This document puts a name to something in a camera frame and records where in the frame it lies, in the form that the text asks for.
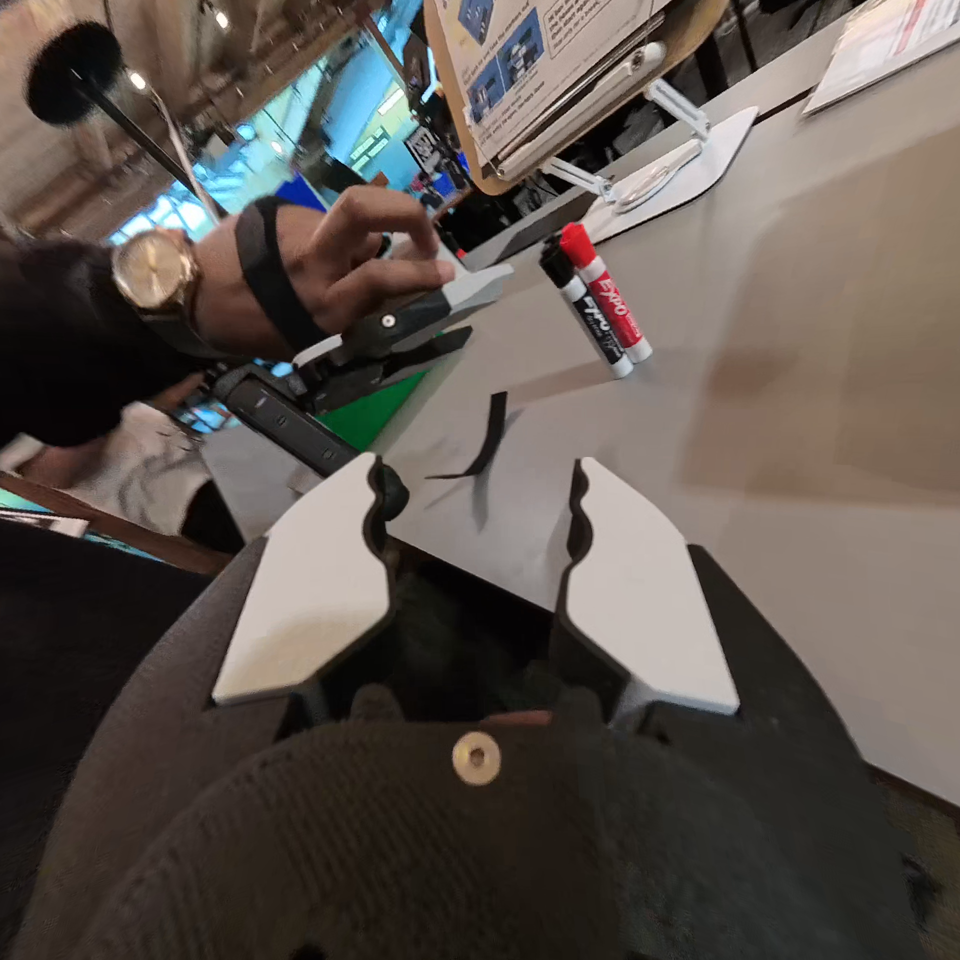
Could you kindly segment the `black dry erase marker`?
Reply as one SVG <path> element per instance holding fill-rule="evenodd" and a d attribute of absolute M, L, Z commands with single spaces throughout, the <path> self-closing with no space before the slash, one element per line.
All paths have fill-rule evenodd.
<path fill-rule="evenodd" d="M 571 310 L 594 352 L 604 361 L 615 379 L 627 378 L 634 369 L 589 287 L 563 251 L 560 235 L 552 233 L 543 241 L 538 265 Z"/>

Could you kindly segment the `printed instruction sheet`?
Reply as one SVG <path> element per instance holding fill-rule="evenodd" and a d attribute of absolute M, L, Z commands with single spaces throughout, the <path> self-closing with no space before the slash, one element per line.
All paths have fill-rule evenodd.
<path fill-rule="evenodd" d="M 545 132 L 652 41 L 667 1 L 432 1 L 428 44 L 481 167 L 514 177 Z"/>

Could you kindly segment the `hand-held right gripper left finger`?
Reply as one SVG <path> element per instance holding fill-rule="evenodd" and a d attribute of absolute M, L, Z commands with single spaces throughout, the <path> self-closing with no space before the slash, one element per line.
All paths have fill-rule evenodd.
<path fill-rule="evenodd" d="M 383 462 L 361 453 L 273 524 L 212 687 L 217 706 L 287 694 L 384 628 Z"/>

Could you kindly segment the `person's left hand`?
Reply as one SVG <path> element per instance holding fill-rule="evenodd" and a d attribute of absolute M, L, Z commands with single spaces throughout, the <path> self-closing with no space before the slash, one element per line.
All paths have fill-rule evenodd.
<path fill-rule="evenodd" d="M 283 336 L 246 282 L 238 220 L 222 219 L 195 246 L 194 329 L 224 354 L 289 361 L 302 348 Z M 326 213 L 286 205 L 275 223 L 283 266 L 321 340 L 455 277 L 453 264 L 437 256 L 440 240 L 426 210 L 396 191 L 354 186 Z"/>

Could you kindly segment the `green plastic bin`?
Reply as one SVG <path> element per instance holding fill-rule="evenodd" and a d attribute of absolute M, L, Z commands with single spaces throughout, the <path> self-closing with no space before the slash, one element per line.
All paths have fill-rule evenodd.
<path fill-rule="evenodd" d="M 415 373 L 340 409 L 319 414 L 317 420 L 355 450 L 365 451 L 408 401 L 425 373 Z"/>

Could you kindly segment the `metal band wristwatch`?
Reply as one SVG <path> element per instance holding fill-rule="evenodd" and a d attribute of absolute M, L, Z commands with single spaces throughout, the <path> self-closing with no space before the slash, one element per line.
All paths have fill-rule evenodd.
<path fill-rule="evenodd" d="M 114 246 L 110 266 L 123 298 L 147 318 L 185 318 L 202 278 L 194 242 L 173 228 L 154 227 Z"/>

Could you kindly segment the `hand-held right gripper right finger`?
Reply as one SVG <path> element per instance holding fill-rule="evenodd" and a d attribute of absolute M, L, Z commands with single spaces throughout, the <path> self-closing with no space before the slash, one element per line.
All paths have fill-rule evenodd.
<path fill-rule="evenodd" d="M 573 468 L 569 561 L 550 662 L 606 719 L 666 704 L 733 716 L 740 698 L 689 544 L 652 501 L 592 457 Z"/>

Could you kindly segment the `red dry erase marker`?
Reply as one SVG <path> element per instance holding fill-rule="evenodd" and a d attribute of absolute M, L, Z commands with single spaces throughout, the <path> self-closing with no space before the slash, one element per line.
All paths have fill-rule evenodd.
<path fill-rule="evenodd" d="M 559 246 L 593 295 L 631 364 L 637 366 L 649 359 L 653 348 L 582 222 L 570 222 L 562 228 Z"/>

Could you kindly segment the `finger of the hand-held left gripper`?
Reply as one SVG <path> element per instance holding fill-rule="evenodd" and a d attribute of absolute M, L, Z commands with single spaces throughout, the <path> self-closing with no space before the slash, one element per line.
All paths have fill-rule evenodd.
<path fill-rule="evenodd" d="M 506 263 L 483 270 L 467 270 L 444 284 L 439 293 L 446 301 L 449 314 L 469 314 L 496 303 L 513 276 L 513 266 Z"/>
<path fill-rule="evenodd" d="M 340 368 L 340 378 L 352 385 L 393 385 L 426 372 L 462 350 L 473 333 L 471 325 L 464 325 L 430 337 L 408 349 L 392 350 L 377 357 L 357 357 Z"/>

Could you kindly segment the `laminated instruction sheet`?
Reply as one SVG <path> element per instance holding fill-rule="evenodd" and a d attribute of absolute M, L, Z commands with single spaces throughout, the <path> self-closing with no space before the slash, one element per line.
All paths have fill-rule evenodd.
<path fill-rule="evenodd" d="M 958 1 L 870 1 L 846 19 L 802 114 L 817 114 L 959 42 Z"/>

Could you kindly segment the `black round pole fixture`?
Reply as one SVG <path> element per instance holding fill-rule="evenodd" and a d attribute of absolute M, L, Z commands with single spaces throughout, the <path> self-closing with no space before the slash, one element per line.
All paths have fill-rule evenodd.
<path fill-rule="evenodd" d="M 163 121 L 174 154 L 114 102 L 112 92 L 122 79 L 150 101 Z M 52 127 L 75 127 L 93 112 L 100 112 L 185 187 L 211 222 L 227 217 L 227 210 L 199 181 L 182 129 L 169 107 L 146 78 L 126 69 L 119 41 L 106 25 L 81 21 L 48 40 L 31 63 L 25 100 L 30 112 Z"/>

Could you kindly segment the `wooden clipboard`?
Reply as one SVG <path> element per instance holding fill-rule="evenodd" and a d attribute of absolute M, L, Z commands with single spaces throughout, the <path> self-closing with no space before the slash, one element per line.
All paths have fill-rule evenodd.
<path fill-rule="evenodd" d="M 671 3 L 657 38 L 666 45 L 662 66 L 654 73 L 656 78 L 666 78 L 687 58 L 694 58 L 701 76 L 707 99 L 713 99 L 729 87 L 727 75 L 714 37 L 714 30 L 724 17 L 728 1 L 683 1 Z M 462 94 L 450 51 L 444 36 L 436 3 L 423 3 L 426 42 L 432 51 L 438 74 L 453 118 L 453 123 L 467 160 L 467 168 L 476 188 L 487 196 L 497 197 L 517 186 L 528 175 L 524 169 L 517 177 L 502 179 L 496 174 L 483 171 L 477 148 L 464 115 L 465 98 Z"/>

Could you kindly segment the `black desk pad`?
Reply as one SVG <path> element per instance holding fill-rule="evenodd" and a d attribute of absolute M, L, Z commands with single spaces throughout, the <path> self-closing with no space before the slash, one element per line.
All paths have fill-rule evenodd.
<path fill-rule="evenodd" d="M 495 266 L 543 242 L 568 223 L 580 221 L 593 203 L 593 195 L 564 194 L 475 247 L 465 255 L 463 265 L 471 272 Z"/>

